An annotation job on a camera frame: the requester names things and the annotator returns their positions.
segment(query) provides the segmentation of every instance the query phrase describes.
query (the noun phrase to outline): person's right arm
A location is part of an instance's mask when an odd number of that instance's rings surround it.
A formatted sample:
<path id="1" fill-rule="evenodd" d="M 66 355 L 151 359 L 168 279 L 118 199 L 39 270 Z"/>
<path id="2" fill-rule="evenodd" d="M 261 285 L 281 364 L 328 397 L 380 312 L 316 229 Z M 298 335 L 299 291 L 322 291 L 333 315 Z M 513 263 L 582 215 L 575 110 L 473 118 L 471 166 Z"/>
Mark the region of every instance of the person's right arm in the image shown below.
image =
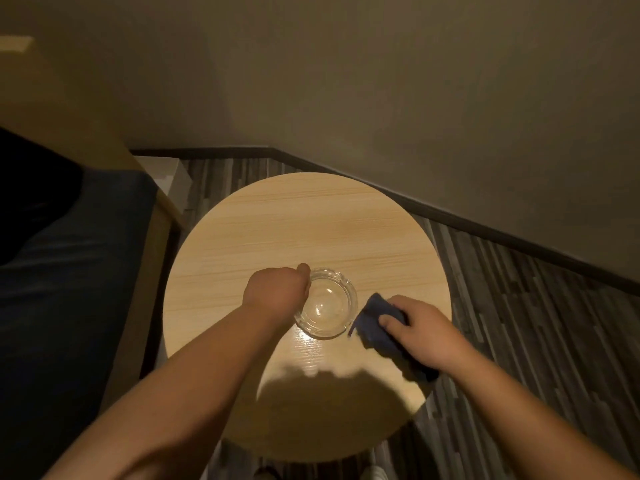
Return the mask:
<path id="1" fill-rule="evenodd" d="M 452 377 L 520 478 L 638 478 L 476 351 L 435 306 L 400 295 L 388 301 L 410 323 L 383 315 L 380 325 L 418 361 Z"/>

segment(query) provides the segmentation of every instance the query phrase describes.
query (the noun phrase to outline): white box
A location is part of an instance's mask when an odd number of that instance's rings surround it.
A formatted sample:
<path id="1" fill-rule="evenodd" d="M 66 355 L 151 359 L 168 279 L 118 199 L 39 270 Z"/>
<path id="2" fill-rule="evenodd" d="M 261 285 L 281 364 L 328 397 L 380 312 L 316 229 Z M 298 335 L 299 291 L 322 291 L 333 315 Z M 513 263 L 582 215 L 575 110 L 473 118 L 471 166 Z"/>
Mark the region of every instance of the white box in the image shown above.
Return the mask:
<path id="1" fill-rule="evenodd" d="M 169 197 L 180 212 L 187 208 L 191 177 L 178 158 L 139 157 L 136 160 L 156 181 L 160 190 Z"/>

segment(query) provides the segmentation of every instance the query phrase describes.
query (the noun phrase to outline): clear glass dish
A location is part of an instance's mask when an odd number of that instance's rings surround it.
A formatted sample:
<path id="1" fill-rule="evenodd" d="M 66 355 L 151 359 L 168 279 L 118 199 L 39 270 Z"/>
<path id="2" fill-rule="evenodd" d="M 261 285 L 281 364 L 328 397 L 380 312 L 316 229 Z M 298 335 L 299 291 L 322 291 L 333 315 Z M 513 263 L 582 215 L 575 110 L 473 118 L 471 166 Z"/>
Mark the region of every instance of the clear glass dish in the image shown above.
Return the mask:
<path id="1" fill-rule="evenodd" d="M 311 270 L 309 298 L 296 323 L 315 339 L 332 339 L 348 329 L 358 311 L 358 297 L 342 273 L 327 268 Z"/>

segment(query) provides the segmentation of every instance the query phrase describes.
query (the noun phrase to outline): person's left hand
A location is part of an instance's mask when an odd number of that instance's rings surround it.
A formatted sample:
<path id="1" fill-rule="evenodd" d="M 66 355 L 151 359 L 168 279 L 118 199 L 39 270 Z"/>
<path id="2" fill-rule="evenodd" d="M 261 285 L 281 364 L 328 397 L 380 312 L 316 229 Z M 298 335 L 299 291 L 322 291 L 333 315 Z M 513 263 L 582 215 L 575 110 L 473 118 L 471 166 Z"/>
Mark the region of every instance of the person's left hand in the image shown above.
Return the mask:
<path id="1" fill-rule="evenodd" d="M 243 305 L 257 306 L 267 312 L 277 325 L 288 325 L 293 315 L 302 310 L 311 285 L 308 264 L 291 267 L 268 267 L 249 278 L 242 298 Z"/>

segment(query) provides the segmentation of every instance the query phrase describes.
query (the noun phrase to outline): round wooden table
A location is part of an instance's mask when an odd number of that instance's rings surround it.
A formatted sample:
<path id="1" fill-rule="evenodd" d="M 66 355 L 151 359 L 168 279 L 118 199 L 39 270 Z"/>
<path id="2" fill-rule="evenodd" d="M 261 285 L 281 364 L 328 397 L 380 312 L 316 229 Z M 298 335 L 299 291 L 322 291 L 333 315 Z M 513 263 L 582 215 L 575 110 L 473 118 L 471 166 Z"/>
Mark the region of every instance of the round wooden table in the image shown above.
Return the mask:
<path id="1" fill-rule="evenodd" d="M 164 296 L 167 354 L 239 306 L 254 271 L 300 262 L 343 273 L 360 308 L 374 292 L 404 294 L 451 318 L 440 260 L 404 209 L 350 178 L 291 173 L 238 190 L 191 231 Z M 423 403 L 356 333 L 316 340 L 293 325 L 244 381 L 224 437 L 275 460 L 336 460 L 386 439 Z"/>

